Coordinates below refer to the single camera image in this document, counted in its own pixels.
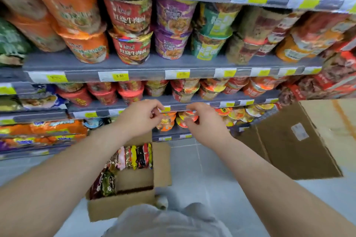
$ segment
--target gray floor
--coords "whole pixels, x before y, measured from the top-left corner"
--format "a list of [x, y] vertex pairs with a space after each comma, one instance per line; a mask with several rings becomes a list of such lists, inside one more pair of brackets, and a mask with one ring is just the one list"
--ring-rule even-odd
[[[267, 237], [268, 233], [248, 202], [239, 184], [220, 159], [191, 139], [169, 142], [173, 185], [157, 189], [166, 194], [170, 208], [180, 209], [193, 202], [213, 210], [233, 236]], [[0, 161], [0, 184], [37, 165], [44, 157]], [[342, 168], [344, 178], [299, 181], [301, 185], [330, 204], [356, 224], [356, 172]], [[86, 200], [78, 204], [56, 237], [100, 237], [115, 219], [90, 223]]]

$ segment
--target hand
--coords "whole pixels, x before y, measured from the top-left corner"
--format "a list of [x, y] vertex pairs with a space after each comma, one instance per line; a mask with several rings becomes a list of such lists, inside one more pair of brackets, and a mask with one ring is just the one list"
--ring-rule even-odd
[[215, 149], [222, 147], [228, 140], [234, 139], [226, 128], [222, 118], [209, 105], [203, 102], [195, 102], [187, 106], [187, 110], [196, 110], [199, 116], [199, 124], [190, 118], [184, 122], [195, 139], [202, 145]]
[[161, 122], [163, 115], [158, 109], [164, 110], [164, 106], [156, 99], [134, 102], [119, 115], [114, 124], [120, 127], [128, 140], [132, 139], [151, 131]]

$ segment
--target clothing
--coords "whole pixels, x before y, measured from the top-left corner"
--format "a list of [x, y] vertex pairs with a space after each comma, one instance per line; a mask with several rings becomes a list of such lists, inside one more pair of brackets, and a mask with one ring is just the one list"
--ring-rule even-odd
[[232, 237], [228, 228], [201, 203], [192, 203], [181, 212], [161, 211], [142, 204], [127, 208], [103, 237]]

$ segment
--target person's right arm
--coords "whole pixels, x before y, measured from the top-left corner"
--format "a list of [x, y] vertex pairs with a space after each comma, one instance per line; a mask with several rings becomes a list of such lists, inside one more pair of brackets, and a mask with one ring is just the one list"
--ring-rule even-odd
[[209, 105], [187, 109], [199, 115], [199, 124], [184, 120], [190, 132], [232, 171], [271, 237], [356, 236], [340, 213], [233, 138]]

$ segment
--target person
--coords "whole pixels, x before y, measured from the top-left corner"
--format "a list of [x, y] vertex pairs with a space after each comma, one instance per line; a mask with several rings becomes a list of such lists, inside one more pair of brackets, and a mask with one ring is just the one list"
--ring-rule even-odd
[[[158, 125], [159, 109], [164, 107], [155, 99], [135, 102], [114, 123], [3, 185], [2, 236], [55, 235], [112, 154]], [[233, 138], [209, 105], [192, 103], [187, 109], [199, 115], [199, 124], [186, 120], [190, 132], [232, 171], [272, 237], [355, 236], [356, 227], [340, 213]], [[198, 203], [182, 212], [133, 206], [105, 236], [231, 236], [207, 210]]]

